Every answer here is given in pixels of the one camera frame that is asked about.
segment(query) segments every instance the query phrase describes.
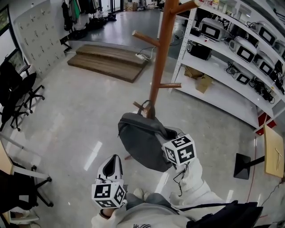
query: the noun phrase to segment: wooden coat rack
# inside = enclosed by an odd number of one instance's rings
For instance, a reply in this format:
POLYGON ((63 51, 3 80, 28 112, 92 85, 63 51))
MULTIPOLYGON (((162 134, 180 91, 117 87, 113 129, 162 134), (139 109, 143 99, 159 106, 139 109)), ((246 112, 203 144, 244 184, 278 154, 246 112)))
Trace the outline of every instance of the wooden coat rack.
MULTIPOLYGON (((192 0, 181 5, 179 5, 179 0, 166 0, 158 41, 151 37, 143 35, 140 32, 133 32, 133 36, 135 36, 136 38, 141 39, 157 47, 155 68, 152 77, 151 92, 149 97, 149 100, 151 101, 153 106, 155 105, 157 94, 160 88, 181 88, 181 83, 161 83, 161 77, 167 59, 169 45, 171 43, 172 31, 176 15, 184 11, 197 8, 199 6, 199 0, 192 0)), ((141 108, 141 105, 137 102, 134 102, 134 105, 138 108, 141 108)), ((147 113, 147 117, 150 118, 151 114, 150 112, 148 112, 148 107, 143 110, 147 113)))

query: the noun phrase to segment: white jacket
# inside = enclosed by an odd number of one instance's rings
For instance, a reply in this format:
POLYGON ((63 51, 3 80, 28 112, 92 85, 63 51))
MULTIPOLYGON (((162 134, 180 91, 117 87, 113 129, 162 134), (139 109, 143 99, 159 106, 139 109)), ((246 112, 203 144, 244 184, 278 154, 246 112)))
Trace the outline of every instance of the white jacket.
MULTIPOLYGON (((177 168, 180 173, 185 166, 177 168)), ((181 180, 182 196, 171 193, 170 203, 176 209, 194 207, 200 204, 222 204, 219 198, 205 181, 201 179, 202 166, 199 159, 194 159, 188 165, 184 178, 181 180)), ((215 214, 223 207, 196 208, 179 215, 172 210, 154 204, 141 204, 126 211, 126 205, 114 211, 110 219, 104 219, 99 214, 92 218, 93 228, 133 228, 134 224, 150 224, 152 228, 177 227, 185 228, 189 219, 199 220, 207 214, 215 214)))

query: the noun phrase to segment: hand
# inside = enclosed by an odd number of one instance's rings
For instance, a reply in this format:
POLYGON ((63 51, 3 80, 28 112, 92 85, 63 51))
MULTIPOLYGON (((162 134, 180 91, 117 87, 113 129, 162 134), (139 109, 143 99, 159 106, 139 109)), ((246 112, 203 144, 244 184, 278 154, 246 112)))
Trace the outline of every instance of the hand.
POLYGON ((104 215, 111 217, 115 210, 115 208, 103 209, 103 213, 104 215))

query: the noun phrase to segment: cardboard box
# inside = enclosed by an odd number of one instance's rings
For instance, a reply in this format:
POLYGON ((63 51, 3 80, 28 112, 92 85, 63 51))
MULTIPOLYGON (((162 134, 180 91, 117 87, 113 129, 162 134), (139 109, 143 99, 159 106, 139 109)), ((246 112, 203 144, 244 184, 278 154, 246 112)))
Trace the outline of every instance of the cardboard box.
POLYGON ((196 86, 196 90, 200 91, 201 93, 205 93, 207 88, 211 85, 213 79, 204 74, 201 78, 201 80, 198 82, 198 85, 196 86))
POLYGON ((188 77, 191 77, 191 78, 194 78, 194 79, 197 79, 199 77, 202 77, 204 73, 190 67, 190 66, 186 66, 185 67, 185 73, 184 75, 185 76, 188 76, 188 77))
POLYGON ((136 2, 129 2, 126 5, 126 11, 137 11, 138 9, 138 3, 136 2))

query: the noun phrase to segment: wooden platform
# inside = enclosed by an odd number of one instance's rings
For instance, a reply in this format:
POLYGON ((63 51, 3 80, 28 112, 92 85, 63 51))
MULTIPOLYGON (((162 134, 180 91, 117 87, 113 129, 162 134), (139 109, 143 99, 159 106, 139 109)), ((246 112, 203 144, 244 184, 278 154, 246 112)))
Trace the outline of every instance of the wooden platform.
POLYGON ((109 47, 84 45, 67 63, 133 83, 147 61, 135 56, 135 52, 109 47))

